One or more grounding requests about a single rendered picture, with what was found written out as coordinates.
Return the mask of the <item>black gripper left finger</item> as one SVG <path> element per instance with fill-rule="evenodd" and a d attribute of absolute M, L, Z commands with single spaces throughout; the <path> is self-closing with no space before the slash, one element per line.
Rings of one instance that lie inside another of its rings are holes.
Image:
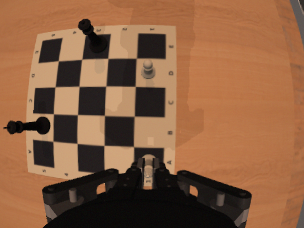
<path fill-rule="evenodd" d="M 44 187 L 42 194 L 47 222 L 66 210 L 103 195 L 104 201 L 134 199 L 136 188 L 144 189 L 144 166 L 145 158 L 139 158 L 125 173 L 119 174 L 118 169 L 110 168 Z M 105 192 L 97 195 L 97 187 L 103 183 Z"/>

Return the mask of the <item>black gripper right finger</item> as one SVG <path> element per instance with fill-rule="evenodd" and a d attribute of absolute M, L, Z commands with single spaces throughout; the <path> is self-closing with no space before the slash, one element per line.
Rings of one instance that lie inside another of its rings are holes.
<path fill-rule="evenodd" d="M 152 189 L 155 189 L 155 182 L 160 201 L 188 205 L 187 196 L 189 196 L 210 208 L 226 214 L 234 221 L 237 227 L 245 228 L 246 226 L 252 198 L 252 194 L 249 191 L 187 170 L 177 171 L 177 175 L 170 174 L 169 170 L 166 169 L 165 163 L 159 162 L 158 158 L 153 158 L 152 161 Z M 197 189 L 197 197 L 190 194 L 190 185 Z"/>

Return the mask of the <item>black and tan chessboard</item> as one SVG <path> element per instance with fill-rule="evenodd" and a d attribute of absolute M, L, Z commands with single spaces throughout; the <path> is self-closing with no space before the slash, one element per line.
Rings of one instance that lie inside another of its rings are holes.
<path fill-rule="evenodd" d="M 50 121 L 41 135 L 26 131 L 28 172 L 74 179 L 105 169 L 125 173 L 151 154 L 174 174 L 176 26 L 95 26 L 107 48 L 94 53 L 79 28 L 37 35 L 26 122 Z M 155 76 L 141 69 L 151 60 Z"/>

